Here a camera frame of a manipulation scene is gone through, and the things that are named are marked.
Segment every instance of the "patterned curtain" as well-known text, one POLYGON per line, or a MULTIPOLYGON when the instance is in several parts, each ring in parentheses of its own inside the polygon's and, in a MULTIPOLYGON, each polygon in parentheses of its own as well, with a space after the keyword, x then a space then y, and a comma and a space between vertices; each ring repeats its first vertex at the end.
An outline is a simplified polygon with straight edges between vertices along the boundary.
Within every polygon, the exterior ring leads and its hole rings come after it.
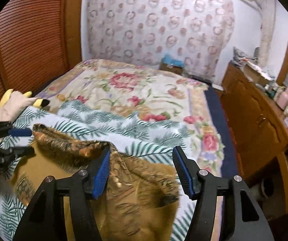
POLYGON ((260 0, 262 26, 261 26, 261 44, 258 56, 258 65, 265 67, 269 58, 269 51, 275 26, 276 0, 260 0))
POLYGON ((212 80, 233 28, 231 0, 88 0, 93 58, 158 66, 170 54, 212 80))

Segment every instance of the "wooden dresser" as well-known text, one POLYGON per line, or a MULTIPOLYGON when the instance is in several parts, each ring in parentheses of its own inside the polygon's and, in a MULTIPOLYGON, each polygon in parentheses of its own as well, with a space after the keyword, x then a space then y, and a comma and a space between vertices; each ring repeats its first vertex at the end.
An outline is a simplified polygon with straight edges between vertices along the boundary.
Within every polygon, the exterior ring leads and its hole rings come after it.
POLYGON ((284 213, 288 213, 288 128, 283 111, 231 63, 222 86, 221 102, 242 176, 251 187, 274 167, 282 178, 284 213))

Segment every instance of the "brown fabric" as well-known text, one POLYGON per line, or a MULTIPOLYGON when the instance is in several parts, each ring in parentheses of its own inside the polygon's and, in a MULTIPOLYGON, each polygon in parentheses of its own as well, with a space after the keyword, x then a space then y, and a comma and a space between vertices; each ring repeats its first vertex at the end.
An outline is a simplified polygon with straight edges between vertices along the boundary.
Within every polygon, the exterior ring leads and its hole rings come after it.
MULTIPOLYGON (((175 169, 119 153, 110 142, 79 141, 35 124, 35 157, 23 158, 12 183, 18 198, 27 205, 42 180, 69 177, 110 147, 110 174, 106 192, 91 201, 103 240, 169 241, 178 207, 175 169)), ((64 200, 66 232, 74 240, 69 200, 64 200)))

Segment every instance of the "metal screw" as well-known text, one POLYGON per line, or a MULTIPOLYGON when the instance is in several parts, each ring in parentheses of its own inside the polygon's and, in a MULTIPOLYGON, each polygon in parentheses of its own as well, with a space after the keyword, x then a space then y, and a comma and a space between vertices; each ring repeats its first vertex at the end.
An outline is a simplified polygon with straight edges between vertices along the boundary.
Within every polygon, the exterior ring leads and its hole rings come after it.
POLYGON ((207 170, 201 169, 198 173, 200 173, 202 176, 206 176, 208 174, 207 170))
POLYGON ((54 178, 53 176, 47 176, 47 177, 45 177, 44 181, 49 183, 53 180, 53 178, 54 178))
POLYGON ((85 176, 87 174, 87 170, 85 169, 81 169, 79 172, 78 172, 79 175, 81 176, 85 176))
POLYGON ((235 180, 236 182, 241 182, 241 181, 242 181, 242 178, 241 178, 239 175, 236 175, 236 176, 234 176, 234 180, 235 180))

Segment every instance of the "yellow plush toy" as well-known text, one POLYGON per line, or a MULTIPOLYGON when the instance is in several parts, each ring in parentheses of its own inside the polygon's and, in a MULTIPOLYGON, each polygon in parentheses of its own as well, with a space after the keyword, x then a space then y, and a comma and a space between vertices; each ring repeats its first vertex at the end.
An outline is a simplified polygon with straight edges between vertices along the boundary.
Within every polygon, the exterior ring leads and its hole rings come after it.
MULTIPOLYGON (((0 107, 6 103, 6 101, 10 98, 10 95, 12 94, 13 91, 14 91, 13 89, 9 89, 4 93, 4 95, 2 96, 2 98, 0 100, 0 107)), ((33 94, 33 92, 26 92, 23 95, 27 98, 30 98, 32 94, 33 94)), ((48 104, 49 104, 49 100, 37 99, 34 102, 33 106, 36 108, 43 108, 43 107, 47 106, 48 104)))

